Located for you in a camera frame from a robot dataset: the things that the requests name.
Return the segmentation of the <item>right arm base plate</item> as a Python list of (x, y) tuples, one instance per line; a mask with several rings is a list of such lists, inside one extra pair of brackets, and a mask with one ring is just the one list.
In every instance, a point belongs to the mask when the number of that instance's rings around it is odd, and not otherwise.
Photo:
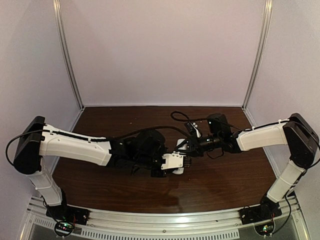
[(256, 206), (245, 206), (239, 211), (240, 220), (243, 225), (272, 220), (282, 215), (279, 204), (259, 204)]

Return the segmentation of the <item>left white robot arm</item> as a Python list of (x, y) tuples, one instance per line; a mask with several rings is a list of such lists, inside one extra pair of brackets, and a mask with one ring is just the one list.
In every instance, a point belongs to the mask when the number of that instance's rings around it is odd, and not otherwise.
[(43, 157), (57, 156), (108, 167), (125, 161), (134, 168), (150, 169), (154, 176), (180, 166), (176, 153), (168, 153), (165, 138), (158, 128), (139, 130), (119, 137), (93, 137), (71, 133), (46, 124), (43, 116), (36, 116), (18, 140), (11, 165), (29, 177), (44, 199), (44, 206), (52, 215), (68, 211), (66, 194), (53, 180)]

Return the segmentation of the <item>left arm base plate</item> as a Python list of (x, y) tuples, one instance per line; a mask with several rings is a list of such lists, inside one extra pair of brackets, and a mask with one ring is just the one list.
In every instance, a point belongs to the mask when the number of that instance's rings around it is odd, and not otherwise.
[(85, 226), (89, 219), (90, 211), (85, 208), (74, 206), (48, 206), (46, 216), (57, 221), (67, 221), (69, 223)]

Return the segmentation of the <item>white remote control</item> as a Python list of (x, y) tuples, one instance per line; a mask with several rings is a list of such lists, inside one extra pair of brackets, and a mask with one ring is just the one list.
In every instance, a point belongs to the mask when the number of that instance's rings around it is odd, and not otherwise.
[[(178, 147), (178, 152), (181, 152), (182, 150), (187, 150), (188, 148), (188, 143), (187, 143), (187, 140), (185, 138), (180, 138), (177, 140), (177, 144), (176, 146)], [(182, 165), (179, 166), (177, 169), (175, 169), (172, 173), (175, 174), (175, 175), (182, 175), (185, 171), (185, 168), (186, 168), (186, 164), (185, 164), (185, 160), (187, 160), (187, 157), (184, 156), (183, 157), (183, 160), (182, 160)]]

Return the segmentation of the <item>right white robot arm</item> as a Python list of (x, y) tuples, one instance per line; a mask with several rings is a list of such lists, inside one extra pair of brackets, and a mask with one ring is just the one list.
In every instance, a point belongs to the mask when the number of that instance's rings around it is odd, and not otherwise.
[(287, 166), (260, 200), (263, 214), (272, 213), (308, 169), (318, 164), (315, 158), (320, 149), (319, 137), (298, 113), (257, 127), (237, 128), (235, 132), (231, 130), (234, 126), (222, 113), (211, 114), (205, 120), (210, 130), (209, 136), (198, 135), (195, 119), (187, 115), (181, 119), (190, 135), (175, 147), (175, 151), (195, 158), (215, 149), (238, 154), (269, 146), (288, 146), (290, 157)]

